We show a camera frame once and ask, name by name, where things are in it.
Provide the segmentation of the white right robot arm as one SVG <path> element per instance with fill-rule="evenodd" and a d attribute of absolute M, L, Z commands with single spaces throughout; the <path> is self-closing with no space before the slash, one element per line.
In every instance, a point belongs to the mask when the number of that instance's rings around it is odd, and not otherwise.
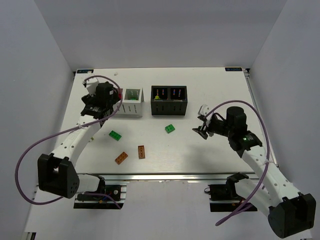
<path fill-rule="evenodd" d="M 253 205 L 268 220 L 272 231 L 281 239 L 311 229 L 314 226 L 316 200 L 310 194 L 303 194 L 267 159 L 260 139 L 248 130 L 247 116 L 238 106 L 226 110 L 226 118 L 209 112 L 202 105 L 198 118 L 203 124 L 193 131 L 207 139 L 213 135 L 227 137 L 229 145 L 259 178 L 255 184 L 248 175 L 235 173 L 226 179 L 225 194 L 231 198 L 244 199 L 245 205 Z"/>

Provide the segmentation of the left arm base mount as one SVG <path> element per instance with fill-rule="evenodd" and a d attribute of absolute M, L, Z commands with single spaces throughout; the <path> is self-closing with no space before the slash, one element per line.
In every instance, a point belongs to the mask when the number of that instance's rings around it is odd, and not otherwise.
<path fill-rule="evenodd" d="M 127 186 L 105 180 L 101 175 L 79 174 L 74 209 L 120 210 L 124 206 Z"/>

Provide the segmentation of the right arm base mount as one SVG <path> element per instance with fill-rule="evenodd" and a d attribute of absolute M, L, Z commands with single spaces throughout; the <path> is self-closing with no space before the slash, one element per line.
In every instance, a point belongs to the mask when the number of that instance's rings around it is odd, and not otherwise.
<path fill-rule="evenodd" d="M 231 213 L 241 203 L 244 198 L 232 193 L 231 186 L 227 183 L 228 177 L 239 178 L 240 175 L 247 176 L 253 179 L 254 182 L 258 181 L 258 177 L 254 173 L 237 172 L 226 174 L 206 174 L 207 187 L 204 193 L 209 197 L 209 208 L 211 213 Z"/>

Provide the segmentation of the red arch lego brick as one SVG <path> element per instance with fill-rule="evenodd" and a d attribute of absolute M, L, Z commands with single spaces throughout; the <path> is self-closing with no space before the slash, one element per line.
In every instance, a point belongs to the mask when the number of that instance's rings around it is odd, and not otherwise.
<path fill-rule="evenodd" d="M 117 94 L 118 94 L 119 99 L 121 100 L 123 98 L 123 89 L 122 88 L 117 89 Z"/>

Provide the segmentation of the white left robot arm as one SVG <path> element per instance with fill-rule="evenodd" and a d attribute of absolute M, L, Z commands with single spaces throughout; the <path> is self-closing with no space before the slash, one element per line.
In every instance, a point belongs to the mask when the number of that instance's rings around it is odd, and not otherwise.
<path fill-rule="evenodd" d="M 101 176 L 78 174 L 75 166 L 90 139 L 120 101 L 118 91 L 108 81 L 90 80 L 85 87 L 88 94 L 81 99 L 84 108 L 75 129 L 50 154 L 42 154 L 37 160 L 39 189 L 68 199 L 78 193 L 103 192 L 105 184 Z"/>

